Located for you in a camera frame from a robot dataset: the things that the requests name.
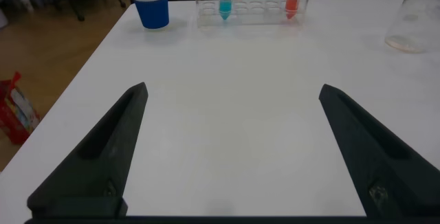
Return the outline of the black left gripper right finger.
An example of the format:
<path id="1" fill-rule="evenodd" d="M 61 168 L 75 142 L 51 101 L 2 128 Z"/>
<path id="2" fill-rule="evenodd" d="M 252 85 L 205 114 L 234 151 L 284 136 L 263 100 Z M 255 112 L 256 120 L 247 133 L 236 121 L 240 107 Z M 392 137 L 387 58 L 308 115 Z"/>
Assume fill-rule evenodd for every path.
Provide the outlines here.
<path id="1" fill-rule="evenodd" d="M 439 169 L 345 92 L 323 85 L 319 101 L 368 217 L 439 216 Z"/>

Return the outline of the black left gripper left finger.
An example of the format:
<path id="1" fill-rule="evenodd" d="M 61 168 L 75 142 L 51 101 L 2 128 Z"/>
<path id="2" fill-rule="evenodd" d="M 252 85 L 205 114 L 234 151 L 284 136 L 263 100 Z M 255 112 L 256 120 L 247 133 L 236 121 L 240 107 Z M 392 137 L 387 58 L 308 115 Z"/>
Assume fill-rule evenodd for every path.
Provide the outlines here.
<path id="1" fill-rule="evenodd" d="M 130 87 L 29 196 L 34 218 L 118 218 L 128 206 L 124 188 L 148 99 L 146 85 Z"/>

